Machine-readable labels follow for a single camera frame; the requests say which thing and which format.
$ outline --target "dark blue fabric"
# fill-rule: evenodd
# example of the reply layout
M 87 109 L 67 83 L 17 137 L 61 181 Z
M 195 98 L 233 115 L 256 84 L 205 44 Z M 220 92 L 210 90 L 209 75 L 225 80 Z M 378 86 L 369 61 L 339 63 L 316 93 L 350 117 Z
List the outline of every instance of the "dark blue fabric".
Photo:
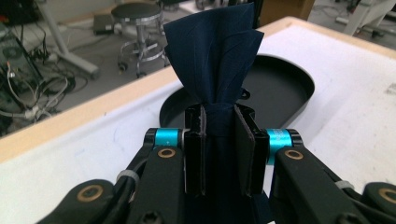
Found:
M 233 145 L 233 106 L 263 33 L 252 29 L 253 4 L 212 9 L 163 27 L 166 55 L 186 91 L 206 112 L 205 197 L 187 197 L 187 223 L 251 223 Z

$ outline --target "floor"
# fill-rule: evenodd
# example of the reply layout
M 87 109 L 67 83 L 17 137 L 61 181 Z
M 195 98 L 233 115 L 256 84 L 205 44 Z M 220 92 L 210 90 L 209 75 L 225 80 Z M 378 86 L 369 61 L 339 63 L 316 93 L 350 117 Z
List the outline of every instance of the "floor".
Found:
M 348 2 L 347 0 L 341 0 L 340 2 L 335 2 L 334 0 L 316 0 L 308 20 L 342 32 L 345 25 L 335 21 L 335 19 L 337 17 L 347 19 L 350 16 L 347 10 Z M 164 12 L 164 20 L 165 22 L 169 22 L 189 14 L 191 14 L 189 11 L 180 8 L 177 12 Z M 395 21 L 383 20 L 381 25 L 389 29 L 396 29 Z M 32 35 L 26 37 L 24 43 L 25 45 L 32 46 L 42 38 L 43 33 L 34 26 L 30 29 L 32 30 Z M 60 30 L 69 50 L 90 63 L 96 64 L 100 69 L 100 74 L 97 77 L 87 76 L 74 66 L 58 61 L 56 58 L 53 58 L 52 62 L 42 63 L 38 61 L 36 66 L 41 75 L 46 80 L 52 80 L 48 85 L 48 89 L 52 91 L 52 95 L 47 97 L 45 94 L 42 94 L 44 99 L 41 103 L 38 101 L 41 106 L 45 107 L 45 110 L 43 110 L 42 115 L 37 119 L 14 119 L 6 131 L 3 130 L 0 132 L 0 136 L 1 133 L 3 135 L 13 133 L 32 123 L 53 116 L 56 113 L 62 113 L 75 105 L 82 104 L 137 79 L 133 63 L 130 63 L 128 69 L 124 72 L 121 72 L 117 66 L 120 46 L 128 38 L 122 35 L 95 36 L 92 32 L 92 20 L 67 26 L 61 25 Z M 164 36 L 156 35 L 154 37 L 159 38 L 160 42 L 165 44 Z M 382 37 L 372 38 L 370 33 L 362 31 L 356 34 L 356 37 L 366 39 L 387 48 L 396 49 L 395 36 L 384 35 Z M 47 48 L 51 50 L 54 46 L 54 41 L 48 37 Z M 148 75 L 162 68 L 163 60 L 161 59 L 152 63 L 144 63 L 141 67 Z

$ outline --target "stool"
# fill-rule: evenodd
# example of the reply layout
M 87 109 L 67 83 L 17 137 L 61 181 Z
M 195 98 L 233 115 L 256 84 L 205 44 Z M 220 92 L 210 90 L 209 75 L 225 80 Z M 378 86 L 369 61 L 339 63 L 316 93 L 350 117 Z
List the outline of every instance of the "stool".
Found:
M 162 46 L 157 41 L 146 38 L 147 34 L 145 32 L 146 26 L 155 22 L 159 34 L 163 33 L 163 14 L 159 6 L 142 2 L 127 3 L 115 7 L 111 10 L 111 15 L 113 15 L 115 21 L 121 23 L 122 31 L 125 31 L 128 23 L 136 26 L 137 40 L 128 41 L 121 46 L 118 58 L 118 66 L 121 71 L 125 71 L 128 68 L 128 63 L 123 60 L 123 56 L 128 53 L 128 50 L 129 53 L 137 56 L 137 77 L 145 75 L 145 73 L 140 72 L 140 63 L 163 57 L 164 65 L 166 65 L 166 57 Z

